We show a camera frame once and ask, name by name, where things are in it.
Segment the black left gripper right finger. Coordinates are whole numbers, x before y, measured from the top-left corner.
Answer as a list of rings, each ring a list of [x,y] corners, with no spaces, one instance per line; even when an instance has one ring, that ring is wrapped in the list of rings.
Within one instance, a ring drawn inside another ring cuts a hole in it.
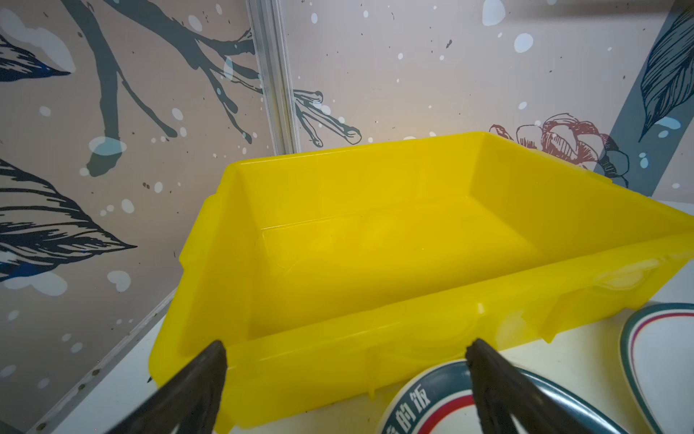
[[[576,394],[508,362],[477,339],[466,365],[484,433],[595,433],[596,409]]]

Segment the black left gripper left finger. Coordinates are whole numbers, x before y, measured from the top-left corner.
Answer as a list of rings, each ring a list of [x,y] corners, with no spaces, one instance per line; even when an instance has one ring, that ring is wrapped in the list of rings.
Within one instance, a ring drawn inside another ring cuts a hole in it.
[[[210,343],[110,433],[212,433],[227,369],[222,342]]]

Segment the small green-rimmed white plate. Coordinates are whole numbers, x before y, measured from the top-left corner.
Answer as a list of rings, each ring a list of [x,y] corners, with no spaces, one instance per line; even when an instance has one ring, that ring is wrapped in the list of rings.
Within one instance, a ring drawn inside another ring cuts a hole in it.
[[[540,391],[592,433],[625,430],[552,381],[522,369]],[[464,360],[432,367],[403,386],[381,417],[378,433],[480,433],[472,381]]]

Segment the yellow plastic bin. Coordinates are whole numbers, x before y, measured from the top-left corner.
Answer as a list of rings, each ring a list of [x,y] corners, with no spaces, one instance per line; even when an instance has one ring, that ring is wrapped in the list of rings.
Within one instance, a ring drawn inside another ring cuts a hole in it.
[[[158,385],[226,350],[228,432],[636,309],[693,256],[693,219],[490,133],[230,165],[179,260]]]

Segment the white plate red characters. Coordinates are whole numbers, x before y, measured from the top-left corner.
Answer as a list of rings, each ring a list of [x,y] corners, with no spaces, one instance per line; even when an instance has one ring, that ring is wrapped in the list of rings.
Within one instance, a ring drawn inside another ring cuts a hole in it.
[[[693,305],[636,311],[619,342],[625,379],[653,433],[693,432]]]

